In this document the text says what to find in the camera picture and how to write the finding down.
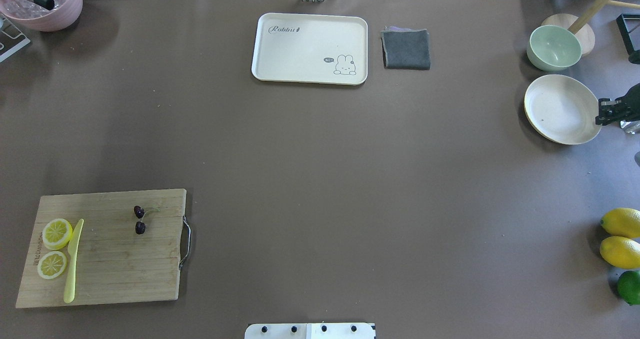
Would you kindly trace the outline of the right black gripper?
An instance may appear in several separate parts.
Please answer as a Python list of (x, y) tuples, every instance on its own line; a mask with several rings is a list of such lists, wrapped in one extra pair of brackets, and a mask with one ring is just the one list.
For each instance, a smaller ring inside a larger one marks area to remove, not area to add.
[(598, 115), (595, 124), (610, 125), (618, 121), (633, 122), (640, 120), (640, 84), (635, 84), (626, 95), (615, 99), (598, 99)]

